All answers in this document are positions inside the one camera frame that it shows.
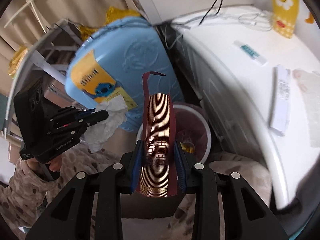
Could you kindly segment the person's left hand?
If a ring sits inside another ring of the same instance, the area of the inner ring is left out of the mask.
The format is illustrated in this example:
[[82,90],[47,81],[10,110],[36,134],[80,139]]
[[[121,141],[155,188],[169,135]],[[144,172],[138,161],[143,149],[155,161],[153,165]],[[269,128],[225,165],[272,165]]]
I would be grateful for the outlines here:
[[[52,172],[57,172],[60,171],[61,166],[62,166],[62,156],[58,156],[48,162],[49,164],[49,170]],[[31,158],[27,160],[27,165],[28,167],[34,172],[34,173],[39,173],[43,174],[44,171],[41,167],[41,163],[39,163],[35,158]]]

